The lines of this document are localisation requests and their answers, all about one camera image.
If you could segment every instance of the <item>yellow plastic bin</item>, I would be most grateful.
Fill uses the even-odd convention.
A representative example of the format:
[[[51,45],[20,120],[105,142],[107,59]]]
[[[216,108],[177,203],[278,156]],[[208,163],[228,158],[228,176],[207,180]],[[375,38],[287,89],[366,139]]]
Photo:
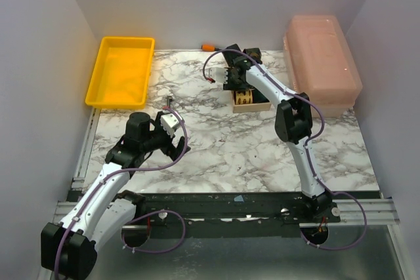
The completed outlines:
[[[85,102],[95,108],[144,108],[155,40],[148,37],[102,39]]]

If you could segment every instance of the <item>cable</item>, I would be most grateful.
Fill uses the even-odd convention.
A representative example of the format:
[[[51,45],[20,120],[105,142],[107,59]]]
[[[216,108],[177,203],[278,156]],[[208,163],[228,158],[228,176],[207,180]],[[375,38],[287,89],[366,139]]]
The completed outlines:
[[[83,214],[83,211],[86,209],[86,207],[91,202],[92,198],[96,195],[98,190],[111,177],[113,177],[117,174],[124,173],[124,172],[148,172],[148,171],[152,171],[152,170],[164,170],[164,169],[167,169],[167,168],[172,167],[173,165],[177,164],[182,159],[182,157],[186,153],[186,148],[188,146],[188,135],[187,135],[187,132],[186,132],[184,121],[182,120],[181,116],[176,111],[172,110],[171,108],[164,107],[163,109],[169,111],[170,113],[172,113],[178,119],[178,121],[180,123],[180,126],[182,128],[182,131],[184,133],[184,138],[185,138],[184,147],[182,147],[182,151],[181,151],[180,155],[173,162],[169,163],[168,165],[164,165],[162,167],[148,167],[148,168],[144,168],[144,169],[142,169],[142,168],[139,168],[139,169],[138,168],[121,169],[121,170],[116,170],[115,172],[112,172],[112,173],[108,174],[107,176],[105,176],[103,181],[101,181],[98,185],[96,185],[96,187],[93,189],[92,193],[88,196],[88,198],[86,198],[86,201],[84,202],[84,204],[82,204],[80,206],[78,212],[75,214],[75,216],[74,216],[75,218],[76,217],[79,218]],[[62,249],[63,249],[63,246],[64,246],[64,242],[66,241],[66,238],[69,235],[72,228],[74,227],[75,223],[76,223],[75,220],[72,220],[72,222],[70,222],[66,231],[64,231],[64,234],[63,234],[63,237],[60,240],[60,243],[58,244],[57,254],[55,256],[55,261],[54,261],[54,278],[56,280],[67,280],[68,279],[68,277],[60,279],[60,276],[58,274],[58,266],[60,264],[60,257],[61,257],[61,252],[62,252]]]
[[[154,212],[150,212],[150,213],[147,213],[147,214],[145,214],[144,216],[140,216],[140,217],[138,217],[138,218],[135,218],[134,220],[131,220],[130,222],[128,222],[128,224],[131,224],[131,223],[135,223],[135,222],[137,222],[137,221],[140,221],[140,220],[143,220],[143,219],[145,219],[145,218],[149,218],[150,216],[153,216],[153,215],[155,215],[155,214],[159,214],[159,213],[171,213],[171,214],[174,214],[175,216],[177,216],[178,218],[179,218],[179,220],[181,221],[181,224],[182,224],[182,235],[181,235],[181,237],[180,237],[180,239],[179,239],[179,241],[178,241],[178,243],[176,243],[175,245],[173,245],[172,247],[169,247],[168,249],[162,249],[162,250],[148,250],[148,249],[141,249],[141,248],[139,248],[139,247],[130,247],[130,246],[128,246],[126,243],[125,243],[125,237],[124,237],[124,234],[122,235],[122,237],[121,237],[121,240],[123,241],[123,243],[124,243],[124,246],[123,246],[123,249],[125,249],[126,247],[128,248],[128,249],[131,249],[132,251],[133,251],[133,254],[134,254],[134,251],[135,252],[146,252],[146,253],[148,253],[148,254],[163,254],[163,253],[166,253],[166,252],[170,252],[171,250],[174,250],[174,249],[176,249],[179,245],[181,245],[182,244],[182,242],[184,241],[184,238],[185,238],[185,233],[186,233],[186,227],[185,227],[185,221],[184,221],[184,218],[179,214],[179,213],[177,213],[177,212],[175,212],[175,211],[172,211],[172,210],[165,210],[165,209],[163,209],[163,210],[159,210],[159,211],[154,211]]]
[[[220,54],[221,52],[235,52],[239,55],[242,55],[244,57],[246,57],[255,67],[257,67],[257,69],[262,73],[262,75],[264,77],[266,77],[277,89],[279,89],[282,93],[288,95],[288,96],[292,96],[294,98],[297,98],[307,104],[309,104],[309,106],[312,106],[319,114],[320,119],[321,119],[321,128],[319,129],[319,131],[314,134],[313,136],[308,137],[308,139],[306,139],[306,141],[304,142],[304,148],[305,148],[305,152],[306,152],[306,157],[308,158],[308,163],[309,163],[309,167],[310,170],[312,172],[313,177],[315,178],[315,180],[319,183],[319,185],[321,185],[326,191],[328,191],[330,194],[332,194],[332,196],[338,196],[338,195],[345,195],[348,198],[352,199],[360,208],[360,210],[362,211],[362,215],[363,215],[363,219],[364,219],[364,230],[361,234],[361,236],[355,240],[355,242],[351,243],[350,245],[347,246],[343,246],[343,247],[325,247],[325,246],[319,246],[317,244],[311,243],[310,241],[308,241],[308,239],[303,235],[303,233],[301,233],[302,238],[306,241],[306,243],[310,246],[316,247],[317,249],[324,249],[324,250],[344,250],[344,249],[351,249],[353,247],[355,247],[357,244],[359,244],[362,239],[365,237],[366,235],[366,231],[368,230],[368,219],[366,218],[366,212],[363,209],[362,204],[359,202],[359,200],[357,200],[357,198],[351,196],[351,194],[345,192],[345,191],[331,191],[318,177],[318,175],[316,174],[314,165],[312,164],[312,160],[310,158],[310,153],[309,153],[309,148],[308,148],[308,144],[311,140],[319,137],[319,135],[321,135],[321,133],[324,131],[325,129],[325,118],[321,113],[321,110],[318,108],[318,106],[316,106],[315,104],[313,104],[311,101],[307,100],[306,98],[303,98],[300,95],[295,94],[294,92],[289,92],[287,90],[284,90],[279,84],[277,84],[276,80],[274,80],[273,78],[271,78],[271,76],[268,75],[267,72],[265,72],[261,66],[254,60],[252,59],[252,57],[248,56],[246,53],[241,52],[240,50],[236,50],[236,49],[221,49],[218,50],[217,52],[214,52],[213,54],[211,54],[207,60],[204,62],[203,65],[203,76],[206,80],[214,83],[215,81],[212,78],[208,78],[205,75],[205,67],[207,65],[207,63],[210,61],[210,59],[212,59],[212,57],[214,57],[217,54]]]

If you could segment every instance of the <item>white marble surface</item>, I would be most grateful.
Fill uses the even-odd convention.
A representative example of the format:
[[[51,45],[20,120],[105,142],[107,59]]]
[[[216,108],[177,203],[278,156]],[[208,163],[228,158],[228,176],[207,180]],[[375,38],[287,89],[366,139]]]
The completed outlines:
[[[274,132],[275,110],[233,114],[230,93],[203,80],[209,56],[200,51],[157,51],[152,65],[148,102],[153,118],[172,95],[173,107],[186,121],[189,146],[181,161],[159,172],[138,172],[123,188],[135,192],[300,191],[290,151]],[[264,52],[262,60],[288,84],[283,53]],[[224,65],[222,56],[209,63]],[[87,169],[85,187],[98,175],[106,152],[119,140],[132,111],[102,110]],[[319,129],[314,120],[313,131]],[[322,176],[332,190],[378,190],[358,123],[352,111],[327,119],[314,141]],[[143,166],[170,162],[157,151]]]

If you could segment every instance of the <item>purple cable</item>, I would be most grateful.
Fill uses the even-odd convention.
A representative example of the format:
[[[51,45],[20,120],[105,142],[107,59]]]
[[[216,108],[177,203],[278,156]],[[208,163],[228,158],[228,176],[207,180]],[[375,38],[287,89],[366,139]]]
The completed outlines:
[[[182,157],[186,153],[186,148],[188,146],[188,135],[187,135],[187,132],[186,132],[184,121],[182,120],[181,116],[176,111],[172,110],[171,108],[164,107],[163,109],[169,111],[170,113],[172,113],[178,119],[178,121],[180,123],[180,126],[182,128],[182,131],[184,133],[184,137],[185,137],[184,147],[182,147],[182,151],[181,151],[180,155],[178,156],[178,158],[175,159],[175,161],[169,163],[168,165],[165,165],[165,166],[162,166],[162,167],[150,167],[150,168],[144,168],[144,169],[137,169],[137,168],[121,169],[121,170],[116,170],[115,172],[112,172],[112,173],[108,174],[107,176],[105,176],[103,182],[100,182],[98,185],[96,185],[96,187],[93,189],[92,193],[88,196],[88,198],[86,198],[86,201],[79,208],[79,211],[75,214],[75,217],[80,217],[83,214],[83,211],[86,209],[86,207],[91,202],[92,198],[96,195],[98,190],[111,177],[113,177],[117,174],[120,174],[120,173],[124,173],[124,172],[146,172],[146,171],[151,171],[151,170],[164,170],[164,169],[167,169],[167,168],[172,167],[173,165],[177,164],[179,162],[179,160],[182,159]],[[54,278],[56,280],[67,280],[68,279],[68,277],[60,279],[60,276],[58,274],[58,266],[60,265],[60,256],[61,256],[61,252],[62,252],[62,249],[63,249],[63,246],[64,246],[64,242],[66,241],[66,238],[69,235],[72,228],[74,227],[75,223],[76,223],[76,221],[72,220],[72,222],[67,227],[66,231],[64,231],[63,237],[61,238],[60,243],[58,244],[57,254],[55,256],[55,261],[54,261]],[[180,240],[179,244],[176,245],[176,247],[179,246],[182,243],[182,240],[184,239],[184,234],[185,233],[182,234],[182,239]]]
[[[214,80],[212,80],[212,78],[208,78],[208,77],[206,77],[206,75],[205,75],[205,67],[206,67],[206,65],[207,65],[207,63],[210,61],[210,59],[212,59],[212,57],[214,57],[215,55],[217,55],[217,54],[220,54],[221,52],[235,52],[235,53],[237,53],[237,54],[239,54],[239,55],[242,55],[242,56],[244,56],[244,57],[246,57],[255,67],[257,67],[257,69],[262,73],[262,75],[264,76],[264,77],[266,77],[277,89],[279,89],[282,93],[284,93],[284,94],[286,94],[286,95],[288,95],[288,96],[292,96],[292,97],[294,97],[294,98],[297,98],[297,99],[299,99],[299,100],[301,100],[301,101],[303,101],[303,102],[305,102],[305,103],[307,103],[307,104],[309,104],[309,106],[312,106],[317,112],[318,112],[318,114],[319,114],[319,116],[320,116],[320,119],[321,119],[321,128],[320,128],[320,130],[316,133],[316,134],[314,134],[313,136],[311,136],[311,137],[309,137],[308,139],[306,139],[306,141],[305,141],[305,143],[304,143],[304,148],[305,148],[305,152],[306,152],[306,157],[308,158],[308,163],[309,163],[309,167],[310,167],[310,170],[312,171],[312,175],[313,175],[313,177],[316,179],[316,181],[326,190],[326,191],[328,191],[330,194],[332,194],[332,196],[337,196],[337,195],[345,195],[345,196],[347,196],[348,198],[350,198],[350,199],[352,199],[358,206],[359,206],[359,208],[360,208],[360,210],[362,211],[362,214],[363,214],[363,219],[364,219],[364,230],[363,230],[363,232],[362,232],[362,234],[361,234],[361,236],[357,239],[357,240],[355,240],[355,242],[353,242],[353,243],[351,243],[351,244],[349,244],[349,245],[347,245],[347,246],[343,246],[343,247],[325,247],[325,246],[320,246],[320,245],[316,245],[316,244],[314,244],[314,243],[311,243],[310,241],[308,241],[308,239],[303,235],[303,233],[301,233],[301,236],[302,236],[302,238],[306,241],[306,243],[308,244],[308,245],[310,245],[310,246],[313,246],[313,247],[316,247],[317,249],[324,249],[324,250],[344,250],[344,249],[351,249],[351,248],[353,248],[353,247],[355,247],[357,244],[359,244],[361,241],[362,241],[362,239],[365,237],[365,235],[366,235],[366,231],[368,230],[368,219],[366,218],[366,212],[365,212],[365,210],[363,209],[363,206],[362,206],[362,204],[359,202],[359,200],[357,200],[357,198],[355,198],[355,197],[353,197],[353,196],[351,196],[351,194],[349,194],[349,193],[347,193],[347,192],[345,192],[345,191],[331,191],[320,179],[319,179],[319,177],[318,177],[318,175],[316,174],[316,171],[315,171],[315,168],[314,168],[314,165],[312,164],[312,160],[311,160],[311,158],[310,158],[310,154],[309,154],[309,148],[308,148],[308,143],[311,141],[311,140],[313,140],[313,139],[315,139],[315,138],[317,138],[317,137],[319,137],[319,135],[321,135],[321,133],[324,131],[324,129],[325,129],[325,123],[326,123],[326,120],[325,120],[325,118],[324,118],[324,116],[322,115],[322,113],[321,113],[321,110],[315,105],[315,104],[313,104],[311,101],[309,101],[309,100],[307,100],[306,98],[303,98],[302,96],[299,96],[299,95],[297,95],[297,94],[295,94],[295,93],[291,93],[291,92],[289,92],[289,91],[287,91],[287,90],[283,90],[283,88],[279,85],[279,84],[277,84],[277,82],[276,82],[276,80],[274,80],[273,78],[271,78],[269,75],[268,75],[268,73],[267,72],[265,72],[261,67],[260,67],[260,65],[252,58],[252,57],[250,57],[250,56],[248,56],[246,53],[244,53],[244,52],[241,52],[240,50],[236,50],[236,49],[221,49],[221,50],[218,50],[217,52],[214,52],[213,54],[211,54],[208,58],[207,58],[207,60],[204,62],[204,65],[203,65],[203,76],[204,76],[204,79],[206,79],[206,80],[208,80],[208,81],[210,81],[210,82],[212,82],[212,83],[214,83]]]
[[[184,221],[184,218],[179,214],[179,213],[177,213],[177,212],[175,212],[175,211],[172,211],[172,210],[159,210],[159,211],[154,211],[154,212],[150,212],[150,213],[147,213],[147,214],[145,214],[144,216],[140,216],[140,217],[138,217],[138,218],[135,218],[134,220],[131,220],[130,222],[128,222],[128,224],[130,224],[130,223],[135,223],[135,222],[137,222],[137,221],[140,221],[140,220],[143,220],[143,219],[145,219],[145,218],[147,218],[147,217],[149,217],[149,216],[153,216],[153,215],[155,215],[155,214],[159,214],[159,213],[171,213],[171,214],[174,214],[175,216],[177,216],[178,218],[179,218],[179,220],[181,220],[181,224],[182,224],[182,235],[181,235],[181,237],[180,237],[180,239],[179,239],[179,241],[178,241],[178,243],[177,244],[175,244],[175,245],[173,245],[172,247],[169,247],[168,249],[163,249],[163,250],[148,250],[148,249],[140,249],[140,248],[138,248],[138,247],[130,247],[130,246],[128,246],[126,243],[125,243],[125,236],[124,236],[124,234],[123,234],[123,236],[122,236],[122,240],[123,240],[123,243],[124,243],[124,247],[123,247],[123,249],[125,248],[125,247],[127,247],[128,249],[131,249],[131,250],[135,250],[136,252],[145,252],[145,253],[148,253],[148,254],[163,254],[163,253],[166,253],[166,252],[170,252],[171,250],[174,250],[174,249],[176,249],[179,245],[181,245],[182,244],[182,242],[184,241],[184,238],[185,238],[185,232],[186,232],[186,228],[185,228],[185,221]]]

